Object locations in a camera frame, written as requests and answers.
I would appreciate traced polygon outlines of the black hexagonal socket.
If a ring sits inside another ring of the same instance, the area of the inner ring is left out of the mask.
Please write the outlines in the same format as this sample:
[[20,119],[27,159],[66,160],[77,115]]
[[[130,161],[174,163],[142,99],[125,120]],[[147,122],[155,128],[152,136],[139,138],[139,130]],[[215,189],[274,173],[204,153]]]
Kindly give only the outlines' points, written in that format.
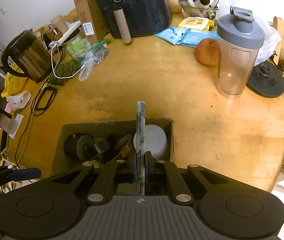
[[107,138],[104,138],[93,145],[93,150],[96,154],[101,154],[110,148],[110,143]]

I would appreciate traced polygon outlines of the black cylinder grey disc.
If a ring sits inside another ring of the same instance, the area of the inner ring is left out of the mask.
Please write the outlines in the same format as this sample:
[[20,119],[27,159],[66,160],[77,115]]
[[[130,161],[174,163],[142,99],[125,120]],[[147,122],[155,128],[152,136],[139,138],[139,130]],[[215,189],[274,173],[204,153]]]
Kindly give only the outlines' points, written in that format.
[[64,153],[70,159],[88,161],[94,140],[89,134],[75,133],[69,135],[64,142]]

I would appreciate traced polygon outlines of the white plastic jar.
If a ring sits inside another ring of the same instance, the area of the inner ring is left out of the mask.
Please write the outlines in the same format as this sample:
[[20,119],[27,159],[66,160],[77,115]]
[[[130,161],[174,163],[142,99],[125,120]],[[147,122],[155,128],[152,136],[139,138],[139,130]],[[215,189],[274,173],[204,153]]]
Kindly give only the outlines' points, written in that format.
[[166,158],[167,137],[164,130],[154,124],[145,127],[145,153],[151,152],[155,160]]

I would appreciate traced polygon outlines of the marbled white pen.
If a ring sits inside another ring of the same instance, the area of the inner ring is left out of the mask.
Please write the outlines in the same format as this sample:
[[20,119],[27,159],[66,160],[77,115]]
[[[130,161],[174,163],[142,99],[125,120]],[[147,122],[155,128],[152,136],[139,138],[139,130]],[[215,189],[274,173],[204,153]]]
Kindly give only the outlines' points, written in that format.
[[140,196],[145,195],[145,114],[146,103],[138,101],[136,106],[136,183]]

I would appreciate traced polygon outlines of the brown cardboard box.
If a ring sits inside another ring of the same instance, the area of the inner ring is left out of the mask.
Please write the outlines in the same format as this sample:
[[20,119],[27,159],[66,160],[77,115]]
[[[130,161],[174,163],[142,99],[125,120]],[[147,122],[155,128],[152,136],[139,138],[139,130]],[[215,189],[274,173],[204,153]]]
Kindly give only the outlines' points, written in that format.
[[[145,124],[157,125],[164,130],[167,138],[164,159],[174,160],[173,120],[170,118],[147,118]],[[92,142],[91,145],[94,145],[110,136],[116,137],[117,141],[119,141],[125,135],[134,134],[135,132],[136,120],[107,120],[66,124],[60,131],[51,173],[55,175],[81,163],[76,154],[75,142],[82,135],[89,136]]]

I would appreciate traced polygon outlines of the yellow plastic bag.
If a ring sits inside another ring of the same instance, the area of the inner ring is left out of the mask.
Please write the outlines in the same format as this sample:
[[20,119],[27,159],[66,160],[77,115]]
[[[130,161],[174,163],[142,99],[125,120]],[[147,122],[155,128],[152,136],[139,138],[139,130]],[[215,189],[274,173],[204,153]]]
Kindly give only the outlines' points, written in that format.
[[26,77],[18,77],[7,73],[4,82],[4,90],[1,93],[1,97],[7,98],[9,96],[17,94],[21,91],[26,81]]

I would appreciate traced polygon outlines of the black rectangular gasket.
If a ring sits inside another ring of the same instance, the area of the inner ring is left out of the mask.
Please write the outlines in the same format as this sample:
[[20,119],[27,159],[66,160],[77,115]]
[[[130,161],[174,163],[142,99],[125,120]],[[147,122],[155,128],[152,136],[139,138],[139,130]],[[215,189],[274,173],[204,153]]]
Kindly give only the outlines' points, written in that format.
[[40,116],[44,114],[52,105],[56,95],[56,87],[46,86],[45,88],[41,89],[39,95],[35,97],[34,103],[32,103],[32,114],[34,116]]

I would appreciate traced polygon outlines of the steel electric kettle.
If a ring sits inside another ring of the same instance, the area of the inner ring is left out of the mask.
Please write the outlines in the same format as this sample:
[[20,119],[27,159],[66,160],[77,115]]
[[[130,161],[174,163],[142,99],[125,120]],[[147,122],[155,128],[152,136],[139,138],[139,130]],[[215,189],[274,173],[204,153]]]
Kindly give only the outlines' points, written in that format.
[[56,65],[33,30],[25,30],[13,38],[1,56],[5,71],[17,77],[28,77],[35,83],[48,77]]

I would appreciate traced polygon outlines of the clear plastic bag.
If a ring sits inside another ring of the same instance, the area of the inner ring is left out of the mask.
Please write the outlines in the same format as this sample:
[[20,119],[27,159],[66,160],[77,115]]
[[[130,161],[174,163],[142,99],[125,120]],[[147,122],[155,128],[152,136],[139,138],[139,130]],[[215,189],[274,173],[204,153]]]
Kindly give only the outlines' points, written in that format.
[[88,77],[90,77],[94,67],[98,66],[109,54],[109,49],[107,48],[107,43],[110,38],[105,38],[104,40],[94,44],[84,55],[81,61],[81,71],[78,75],[78,80],[83,82]]

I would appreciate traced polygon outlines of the black kettle base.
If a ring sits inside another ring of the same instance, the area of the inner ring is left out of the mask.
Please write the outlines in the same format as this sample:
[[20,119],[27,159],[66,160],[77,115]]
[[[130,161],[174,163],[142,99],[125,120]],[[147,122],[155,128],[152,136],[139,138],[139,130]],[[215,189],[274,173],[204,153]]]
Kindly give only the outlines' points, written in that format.
[[284,93],[284,77],[274,64],[265,61],[253,67],[247,87],[260,96],[277,98]]

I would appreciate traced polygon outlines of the orange round fruit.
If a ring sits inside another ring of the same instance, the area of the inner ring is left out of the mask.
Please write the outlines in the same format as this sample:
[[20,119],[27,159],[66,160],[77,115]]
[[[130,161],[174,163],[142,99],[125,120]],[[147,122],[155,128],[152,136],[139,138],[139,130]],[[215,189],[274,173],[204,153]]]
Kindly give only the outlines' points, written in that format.
[[220,42],[213,38],[205,38],[199,42],[195,50],[196,60],[207,67],[218,65]]

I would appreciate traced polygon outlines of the clear shaker bottle grey lid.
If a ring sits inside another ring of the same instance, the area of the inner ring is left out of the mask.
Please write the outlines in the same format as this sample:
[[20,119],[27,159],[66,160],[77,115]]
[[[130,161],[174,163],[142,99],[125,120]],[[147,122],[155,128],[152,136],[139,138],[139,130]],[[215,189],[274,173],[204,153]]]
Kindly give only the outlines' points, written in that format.
[[217,20],[220,42],[216,88],[226,98],[237,98],[244,91],[254,67],[265,32],[251,10],[230,7],[230,13]]

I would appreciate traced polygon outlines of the yellow wet wipes pack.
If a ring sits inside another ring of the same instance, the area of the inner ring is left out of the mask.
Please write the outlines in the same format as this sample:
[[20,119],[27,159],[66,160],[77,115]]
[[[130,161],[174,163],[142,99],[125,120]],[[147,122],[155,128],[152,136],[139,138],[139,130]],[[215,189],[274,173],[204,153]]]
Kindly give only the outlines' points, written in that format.
[[211,31],[215,26],[215,22],[203,17],[187,17],[178,24],[178,28],[192,29],[200,31]]

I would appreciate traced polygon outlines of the dark blue air fryer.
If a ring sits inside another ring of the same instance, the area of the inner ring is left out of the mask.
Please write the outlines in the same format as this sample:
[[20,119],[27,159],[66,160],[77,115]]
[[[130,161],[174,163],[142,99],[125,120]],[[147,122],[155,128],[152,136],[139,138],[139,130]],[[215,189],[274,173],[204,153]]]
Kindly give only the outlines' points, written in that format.
[[166,29],[172,19],[167,0],[97,0],[111,35],[129,43],[132,37]]

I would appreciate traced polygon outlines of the clear bin with clutter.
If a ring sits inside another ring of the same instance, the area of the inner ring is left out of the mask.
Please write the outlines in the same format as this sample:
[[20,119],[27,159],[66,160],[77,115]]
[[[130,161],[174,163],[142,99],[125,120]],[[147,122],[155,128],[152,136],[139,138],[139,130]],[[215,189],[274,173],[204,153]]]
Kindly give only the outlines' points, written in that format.
[[177,0],[188,17],[216,18],[222,0]]

